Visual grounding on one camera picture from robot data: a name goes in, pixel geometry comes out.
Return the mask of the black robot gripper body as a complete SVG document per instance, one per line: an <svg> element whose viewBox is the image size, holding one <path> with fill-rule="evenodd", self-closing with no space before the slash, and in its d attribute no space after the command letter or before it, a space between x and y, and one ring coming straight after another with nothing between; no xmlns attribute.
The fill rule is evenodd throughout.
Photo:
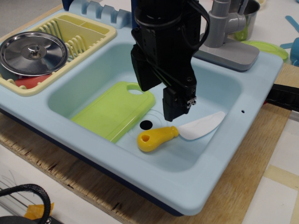
<svg viewBox="0 0 299 224"><path fill-rule="evenodd" d="M132 30L136 44L141 48L155 75L167 87L194 88L196 78L191 57L200 42L201 14L194 9L183 13L168 25L146 26L141 21Z"/></svg>

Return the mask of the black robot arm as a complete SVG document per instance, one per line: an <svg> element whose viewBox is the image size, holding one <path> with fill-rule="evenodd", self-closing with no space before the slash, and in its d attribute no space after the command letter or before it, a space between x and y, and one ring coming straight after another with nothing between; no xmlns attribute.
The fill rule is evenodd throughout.
<svg viewBox="0 0 299 224"><path fill-rule="evenodd" d="M134 72L142 91L161 83L164 118L187 114L196 99L191 58L200 46L201 14L193 0L138 0L134 11Z"/></svg>

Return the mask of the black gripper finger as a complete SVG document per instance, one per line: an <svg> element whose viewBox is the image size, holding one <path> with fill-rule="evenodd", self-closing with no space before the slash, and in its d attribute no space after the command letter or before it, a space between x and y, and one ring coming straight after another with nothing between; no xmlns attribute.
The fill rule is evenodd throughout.
<svg viewBox="0 0 299 224"><path fill-rule="evenodd" d="M165 120L173 121L184 114L188 114L191 106L196 104L196 99L194 94L184 97L183 94L179 94L171 87L164 88L163 110Z"/></svg>
<svg viewBox="0 0 299 224"><path fill-rule="evenodd" d="M153 67L147 61L144 53L137 44L134 44L131 50L131 61L142 91L148 91L161 84L162 81L155 75Z"/></svg>

